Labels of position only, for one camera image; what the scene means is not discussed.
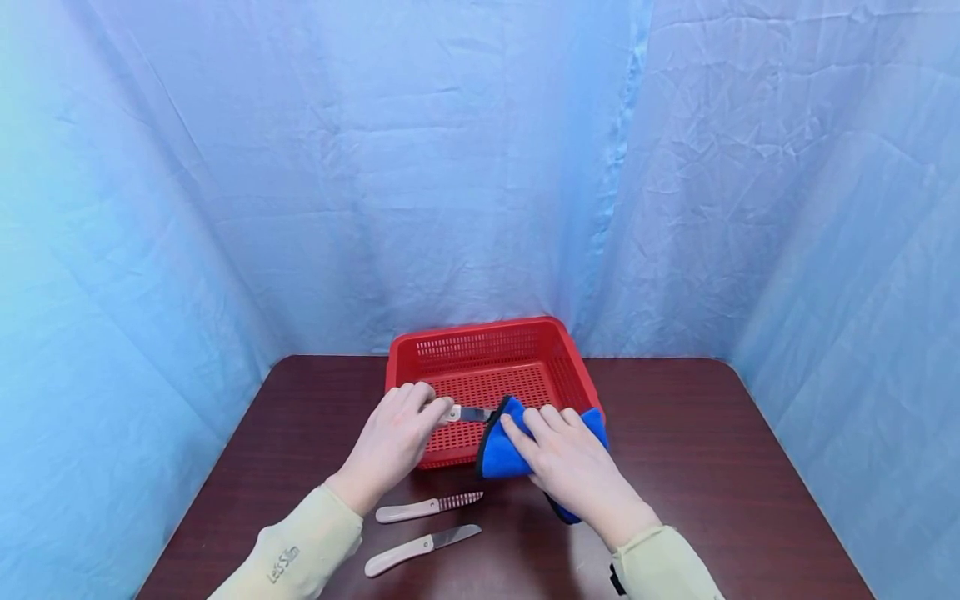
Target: blue backdrop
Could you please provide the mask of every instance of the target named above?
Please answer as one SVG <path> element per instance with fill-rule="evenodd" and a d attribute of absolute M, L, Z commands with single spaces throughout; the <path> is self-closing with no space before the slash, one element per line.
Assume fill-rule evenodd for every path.
<path fill-rule="evenodd" d="M 0 596 L 135 593 L 280 357 L 541 313 L 732 361 L 876 595 L 951 596 L 957 31 L 947 0 L 5 3 Z"/>

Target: knife handle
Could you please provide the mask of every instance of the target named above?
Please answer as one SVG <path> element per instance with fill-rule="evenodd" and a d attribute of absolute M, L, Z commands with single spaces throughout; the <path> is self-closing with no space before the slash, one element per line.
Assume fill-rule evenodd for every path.
<path fill-rule="evenodd" d="M 460 420 L 460 404 L 454 404 L 450 407 L 450 410 L 446 412 L 442 419 L 441 423 L 452 423 L 454 421 Z"/>
<path fill-rule="evenodd" d="M 430 554 L 431 552 L 433 552 L 433 536 L 426 535 L 377 554 L 367 561 L 367 564 L 363 567 L 363 572 L 364 575 L 372 579 L 404 561 L 409 561 L 412 558 Z"/>
<path fill-rule="evenodd" d="M 440 512 L 440 501 L 437 498 L 423 500 L 416 504 L 404 504 L 403 506 L 384 506 L 376 509 L 376 522 L 378 523 L 396 523 L 397 521 L 406 521 L 411 518 L 420 518 L 422 516 L 435 515 Z"/>

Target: forearm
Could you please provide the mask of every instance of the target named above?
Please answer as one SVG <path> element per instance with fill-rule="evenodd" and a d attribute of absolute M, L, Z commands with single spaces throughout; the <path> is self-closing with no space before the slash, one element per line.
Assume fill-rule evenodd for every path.
<path fill-rule="evenodd" d="M 631 600 L 723 600 L 707 567 L 672 527 L 656 527 L 617 549 L 613 568 Z"/>
<path fill-rule="evenodd" d="M 313 600 L 360 545 L 363 519 L 320 486 L 260 531 L 250 556 L 210 600 Z"/>

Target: paring knife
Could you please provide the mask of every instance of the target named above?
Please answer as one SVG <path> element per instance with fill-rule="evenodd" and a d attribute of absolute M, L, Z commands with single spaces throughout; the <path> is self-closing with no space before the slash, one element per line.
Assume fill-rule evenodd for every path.
<path fill-rule="evenodd" d="M 444 423 L 452 423 L 457 420 L 465 420 L 472 422 L 485 423 L 490 420 L 490 417 L 493 416 L 492 410 L 487 410 L 485 408 L 471 408 L 469 406 L 461 406 L 460 404 L 454 404 L 453 408 L 450 409 L 444 418 L 441 419 Z"/>
<path fill-rule="evenodd" d="M 483 497 L 483 492 L 458 493 L 446 498 L 430 498 L 416 504 L 402 506 L 384 506 L 376 510 L 376 522 L 396 523 L 411 518 L 435 515 L 443 511 L 458 509 L 472 504 Z"/>
<path fill-rule="evenodd" d="M 377 554 L 368 560 L 367 564 L 363 567 L 363 572 L 367 577 L 376 577 L 404 561 L 409 561 L 412 558 L 423 556 L 424 554 L 430 554 L 438 548 L 449 546 L 451 543 L 472 538 L 481 531 L 479 525 L 461 525 L 460 527 L 442 531 L 439 534 L 431 534 L 413 541 L 408 541 L 396 548 L 391 548 L 386 552 Z"/>

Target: wooden table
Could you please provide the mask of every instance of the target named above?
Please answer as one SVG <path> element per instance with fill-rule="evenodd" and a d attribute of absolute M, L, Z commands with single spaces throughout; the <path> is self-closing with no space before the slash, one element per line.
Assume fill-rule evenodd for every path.
<path fill-rule="evenodd" d="M 736 373 L 702 359 L 587 360 L 612 454 L 664 522 L 683 533 L 730 600 L 872 598 Z M 386 359 L 293 356 L 271 371 L 139 597 L 206 598 L 340 466 L 383 392 Z M 380 525 L 334 575 L 334 598 L 616 598 L 610 554 L 562 525 L 525 479 L 472 468 L 416 471 L 384 498 L 486 496 L 460 511 Z M 366 560 L 458 524 L 483 533 L 369 580 Z"/>

